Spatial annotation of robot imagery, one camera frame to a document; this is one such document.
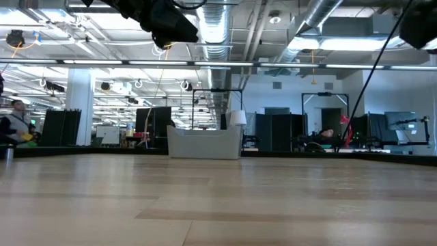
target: wooden floor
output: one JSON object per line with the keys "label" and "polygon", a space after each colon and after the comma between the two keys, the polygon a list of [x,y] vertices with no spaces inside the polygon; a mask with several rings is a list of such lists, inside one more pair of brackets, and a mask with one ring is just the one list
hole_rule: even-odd
{"label": "wooden floor", "polygon": [[437,169],[89,154],[0,164],[4,246],[436,246]]}

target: white lamp shade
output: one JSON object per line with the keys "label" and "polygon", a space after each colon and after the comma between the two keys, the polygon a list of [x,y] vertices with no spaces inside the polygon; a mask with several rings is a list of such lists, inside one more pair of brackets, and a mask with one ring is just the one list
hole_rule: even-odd
{"label": "white lamp shade", "polygon": [[231,126],[243,126],[246,124],[246,112],[244,110],[235,110],[231,112]]}

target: monitor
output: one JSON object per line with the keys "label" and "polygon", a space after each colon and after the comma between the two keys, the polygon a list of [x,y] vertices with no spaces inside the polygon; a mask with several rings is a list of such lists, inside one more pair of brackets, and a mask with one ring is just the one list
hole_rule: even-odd
{"label": "monitor", "polygon": [[385,112],[388,130],[416,131],[417,117],[415,112]]}

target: wall vent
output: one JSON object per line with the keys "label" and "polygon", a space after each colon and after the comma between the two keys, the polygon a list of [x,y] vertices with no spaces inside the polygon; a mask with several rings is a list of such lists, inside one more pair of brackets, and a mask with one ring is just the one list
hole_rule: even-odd
{"label": "wall vent", "polygon": [[334,90],[334,83],[325,83],[325,90]]}
{"label": "wall vent", "polygon": [[281,90],[282,89],[282,82],[273,82],[273,89]]}

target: silver duct pipe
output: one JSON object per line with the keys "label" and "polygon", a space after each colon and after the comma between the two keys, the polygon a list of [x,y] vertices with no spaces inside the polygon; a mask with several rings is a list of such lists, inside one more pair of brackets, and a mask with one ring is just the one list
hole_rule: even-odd
{"label": "silver duct pipe", "polygon": [[[200,18],[199,27],[203,42],[207,44],[227,44],[229,42],[229,16],[231,6],[211,4],[197,9]],[[229,47],[203,47],[203,55],[209,62],[228,61]],[[208,70],[208,85],[210,88],[226,89],[226,70]],[[212,95],[215,108],[226,108],[222,95]]]}
{"label": "silver duct pipe", "polygon": [[[311,0],[308,4],[308,10],[305,13],[303,22],[296,30],[296,34],[323,25],[334,10],[340,6],[341,2],[343,2],[343,0]],[[276,58],[276,62],[290,63],[297,54],[299,54],[299,50],[285,48],[282,54]]]}

